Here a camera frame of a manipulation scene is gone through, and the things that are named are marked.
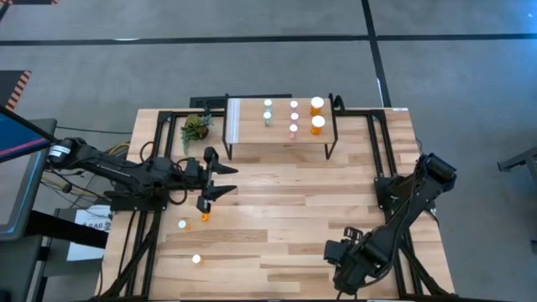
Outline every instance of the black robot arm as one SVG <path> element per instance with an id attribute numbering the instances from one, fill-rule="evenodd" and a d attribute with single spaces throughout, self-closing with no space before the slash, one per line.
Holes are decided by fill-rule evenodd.
<path id="1" fill-rule="evenodd" d="M 212 173 L 231 174 L 237 170 L 219 163 L 213 147 L 206 148 L 206 169 L 194 158 L 183 159 L 186 166 L 163 157 L 149 157 L 142 163 L 119 159 L 88 145 L 81 138 L 65 138 L 50 149 L 51 169 L 84 169 L 117 183 L 114 191 L 105 192 L 112 200 L 112 211 L 162 211 L 168 205 L 171 190 L 201 190 L 197 208 L 208 213 L 210 200 L 237 188 L 214 186 Z"/>
<path id="2" fill-rule="evenodd" d="M 401 201 L 401 206 L 385 225 L 365 235 L 348 227 L 345 230 L 348 239 L 327 241 L 324 259 L 336 265 L 335 288 L 355 294 L 368 285 L 365 283 L 367 276 L 375 279 L 385 276 L 392 267 L 403 232 L 429 202 L 453 188 L 455 171 L 434 154 L 421 156 L 413 174 L 395 177 L 381 189 L 381 198 Z"/>

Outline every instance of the gray floor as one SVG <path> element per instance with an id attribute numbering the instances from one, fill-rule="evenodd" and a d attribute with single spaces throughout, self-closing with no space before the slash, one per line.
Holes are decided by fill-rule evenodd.
<path id="1" fill-rule="evenodd" d="M 537 32 L 537 4 L 518 0 L 370 0 L 377 34 Z M 0 40 L 366 34 L 359 1 L 61 0 L 13 6 Z M 496 162 L 537 145 L 537 40 L 381 42 L 394 107 L 409 107 L 424 151 L 458 168 L 437 202 L 456 292 L 537 300 L 537 187 Z M 379 107 L 368 42 L 0 47 L 0 70 L 33 71 L 17 112 L 64 126 L 132 128 L 141 107 L 186 107 L 223 93 L 341 94 Z M 100 148 L 125 136 L 80 135 Z M 66 207 L 40 192 L 37 205 Z M 45 300 L 92 294 L 95 275 L 57 279 Z"/>

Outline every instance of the computer monitor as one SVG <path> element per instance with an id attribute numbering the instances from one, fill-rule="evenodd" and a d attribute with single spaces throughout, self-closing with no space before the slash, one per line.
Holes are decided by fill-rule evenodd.
<path id="1" fill-rule="evenodd" d="M 0 107 L 0 163 L 48 148 L 54 141 L 41 128 Z"/>

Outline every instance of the wooden table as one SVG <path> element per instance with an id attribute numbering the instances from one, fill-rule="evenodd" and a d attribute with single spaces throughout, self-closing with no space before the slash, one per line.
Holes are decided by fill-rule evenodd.
<path id="1" fill-rule="evenodd" d="M 265 99 L 231 98 L 227 100 L 226 131 L 224 143 L 229 144 L 226 149 L 227 157 L 232 158 L 232 148 L 236 144 L 324 144 L 326 159 L 330 158 L 328 143 L 335 146 L 337 142 L 337 127 L 333 119 L 333 107 L 329 99 L 325 99 L 325 105 L 321 108 L 321 116 L 325 118 L 325 126 L 322 133 L 314 135 L 310 133 L 311 114 L 310 98 L 279 98 L 272 99 L 272 119 L 270 126 L 265 126 L 263 113 Z M 299 103 L 296 113 L 299 115 L 298 131 L 295 139 L 289 137 L 290 102 Z"/>
<path id="2" fill-rule="evenodd" d="M 153 139 L 158 111 L 138 112 L 130 160 L 139 161 L 140 148 Z M 397 168 L 401 174 L 409 174 L 419 156 L 410 115 L 386 109 L 386 117 Z M 208 145 L 224 154 L 222 124 L 222 118 L 215 118 L 207 139 L 190 145 L 190 155 L 200 158 Z M 335 299 L 334 268 L 322 259 L 325 241 L 340 240 L 346 226 L 368 231 L 384 224 L 373 189 L 376 172 L 366 118 L 338 117 L 337 124 L 339 144 L 331 160 L 325 159 L 322 150 L 303 144 L 262 148 L 246 144 L 236 150 L 231 163 L 221 156 L 223 163 L 239 173 L 215 175 L 216 184 L 237 185 L 238 189 L 218 200 L 208 222 L 201 221 L 196 209 L 197 192 L 184 205 L 170 205 L 163 213 L 149 298 Z M 381 138 L 380 127 L 376 129 Z M 175 131 L 179 138 L 180 127 Z M 379 145 L 386 165 L 382 139 Z M 150 153 L 146 149 L 145 157 Z M 162 154 L 163 143 L 159 149 Z M 184 158 L 182 150 L 181 140 L 175 139 L 172 159 Z M 180 200 L 182 194 L 173 197 Z M 117 277 L 130 216 L 130 212 L 120 212 L 112 221 L 103 260 L 104 289 Z M 188 232 L 177 227 L 183 219 L 191 225 Z M 126 259 L 132 252 L 135 229 L 136 224 Z M 435 222 L 424 214 L 411 233 L 418 258 L 440 286 L 452 291 Z M 192 263 L 194 254 L 202 256 L 202 265 Z M 402 260 L 408 274 L 403 256 Z M 143 259 L 135 294 L 141 290 L 144 264 Z M 405 279 L 411 289 L 410 277 Z M 358 297 L 397 297 L 393 272 L 378 284 L 360 289 Z"/>

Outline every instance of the potted plant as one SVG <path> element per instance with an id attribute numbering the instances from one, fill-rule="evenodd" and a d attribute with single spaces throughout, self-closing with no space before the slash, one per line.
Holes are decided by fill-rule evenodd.
<path id="1" fill-rule="evenodd" d="M 207 137 L 209 126 L 213 126 L 211 114 L 198 117 L 197 114 L 190 114 L 186 118 L 185 125 L 181 127 L 181 138 L 183 140 L 183 152 L 188 155 L 190 141 L 198 141 Z"/>

